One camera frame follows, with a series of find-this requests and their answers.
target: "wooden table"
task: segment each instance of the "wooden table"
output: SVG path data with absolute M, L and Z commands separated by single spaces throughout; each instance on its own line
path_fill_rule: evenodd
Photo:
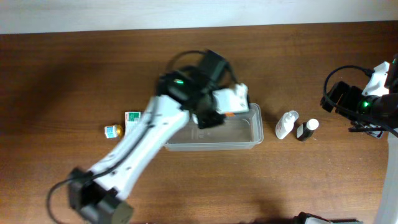
M 231 61 L 262 110 L 264 141 L 251 150 L 161 150 L 128 202 L 134 222 L 238 223 L 305 211 L 371 223 L 387 167 L 386 136 L 347 131 L 319 106 L 336 67 L 373 68 L 398 49 L 398 22 L 0 35 L 0 222 L 51 223 L 45 194 L 75 167 L 89 168 L 117 143 L 103 127 L 143 110 L 176 53 L 209 48 Z M 188 63 L 188 58 L 181 62 Z M 342 71 L 363 88 L 367 78 Z M 289 110 L 320 121 L 313 138 L 283 141 L 275 124 Z M 56 215 L 82 221 L 65 188 Z

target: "white wall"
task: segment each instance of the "white wall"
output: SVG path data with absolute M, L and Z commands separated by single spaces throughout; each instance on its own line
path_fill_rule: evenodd
M 2 0 L 0 33 L 398 20 L 398 0 Z

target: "wood grain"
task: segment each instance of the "wood grain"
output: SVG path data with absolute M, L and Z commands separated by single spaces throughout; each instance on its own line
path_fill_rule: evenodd
M 319 106 L 322 85 L 341 65 L 375 67 L 398 49 L 398 22 L 0 35 L 0 222 L 51 223 L 48 189 L 75 167 L 89 168 L 115 145 L 103 126 L 143 110 L 173 54 L 213 49 L 233 64 L 262 110 L 264 141 L 251 150 L 161 150 L 128 202 L 134 222 L 238 223 L 376 215 L 387 166 L 386 138 L 347 132 L 349 121 Z M 367 78 L 342 71 L 364 87 Z M 320 128 L 305 143 L 283 141 L 288 110 Z M 55 213 L 82 223 L 67 207 Z

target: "white plastic bottle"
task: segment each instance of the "white plastic bottle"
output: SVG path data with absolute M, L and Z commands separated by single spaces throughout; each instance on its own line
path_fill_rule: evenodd
M 276 136 L 279 139 L 285 138 L 286 135 L 293 130 L 294 123 L 298 118 L 299 114 L 296 111 L 286 112 L 276 124 Z

